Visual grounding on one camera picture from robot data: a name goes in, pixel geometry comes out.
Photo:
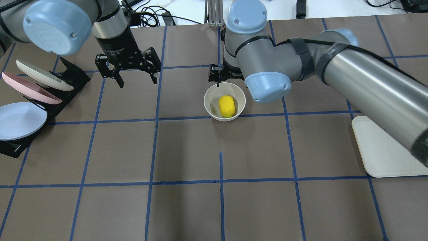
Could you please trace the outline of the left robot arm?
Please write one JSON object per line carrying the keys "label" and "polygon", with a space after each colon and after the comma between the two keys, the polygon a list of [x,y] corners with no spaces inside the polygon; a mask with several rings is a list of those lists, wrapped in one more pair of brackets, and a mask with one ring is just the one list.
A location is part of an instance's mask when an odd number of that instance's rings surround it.
{"label": "left robot arm", "polygon": [[2,0],[1,56],[12,43],[33,43],[61,56],[76,54],[92,34],[102,53],[99,73],[124,87],[122,70],[148,73],[154,84],[162,62],[153,47],[141,51],[130,30],[136,12],[116,0]]}

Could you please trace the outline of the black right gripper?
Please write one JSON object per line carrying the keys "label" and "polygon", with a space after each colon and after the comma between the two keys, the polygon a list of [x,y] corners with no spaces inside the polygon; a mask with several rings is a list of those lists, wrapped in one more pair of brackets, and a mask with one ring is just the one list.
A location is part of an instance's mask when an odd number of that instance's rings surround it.
{"label": "black right gripper", "polygon": [[217,88],[219,88],[222,81],[238,78],[244,80],[244,76],[242,75],[240,68],[232,67],[229,64],[210,64],[209,66],[208,81],[216,82]]}

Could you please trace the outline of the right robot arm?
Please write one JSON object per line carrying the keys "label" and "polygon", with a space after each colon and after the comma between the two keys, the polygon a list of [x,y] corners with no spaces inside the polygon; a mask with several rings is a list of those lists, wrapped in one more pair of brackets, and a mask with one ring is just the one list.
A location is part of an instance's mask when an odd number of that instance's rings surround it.
{"label": "right robot arm", "polygon": [[358,47],[353,32],[329,29],[274,44],[266,32],[267,10],[258,0],[236,0],[224,29],[221,65],[208,80],[244,80],[254,101],[287,95],[292,82],[318,76],[427,165],[427,86],[380,56]]}

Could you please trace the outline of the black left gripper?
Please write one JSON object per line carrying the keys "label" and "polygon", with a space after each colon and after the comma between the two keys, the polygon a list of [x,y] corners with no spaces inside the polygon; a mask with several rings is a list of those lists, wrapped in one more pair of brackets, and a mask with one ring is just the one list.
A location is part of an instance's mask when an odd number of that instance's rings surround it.
{"label": "black left gripper", "polygon": [[162,62],[153,47],[149,47],[143,52],[136,51],[130,54],[122,52],[120,56],[109,57],[97,54],[95,65],[104,78],[114,79],[120,88],[124,87],[124,81],[120,76],[121,70],[141,70],[150,75],[153,84],[157,84],[157,74],[162,69]]}

